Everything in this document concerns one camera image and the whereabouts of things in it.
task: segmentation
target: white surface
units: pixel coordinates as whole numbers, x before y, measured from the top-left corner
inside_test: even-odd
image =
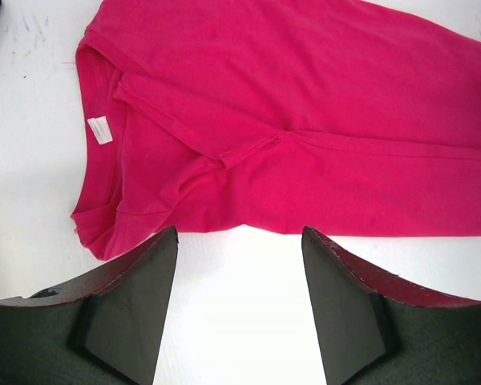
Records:
[[[481,40],[481,1],[377,2]],[[69,219],[86,164],[74,54],[99,4],[4,0],[0,298],[99,265]],[[335,240],[411,281],[481,299],[481,238]],[[300,242],[245,226],[181,234],[155,384],[324,384]]]

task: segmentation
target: care label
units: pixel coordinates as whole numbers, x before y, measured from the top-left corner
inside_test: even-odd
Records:
[[[107,118],[105,116],[89,118],[87,122],[89,123],[89,127],[91,127],[93,134],[95,134],[98,144],[112,142],[111,129],[109,128],[109,123],[107,123]]]

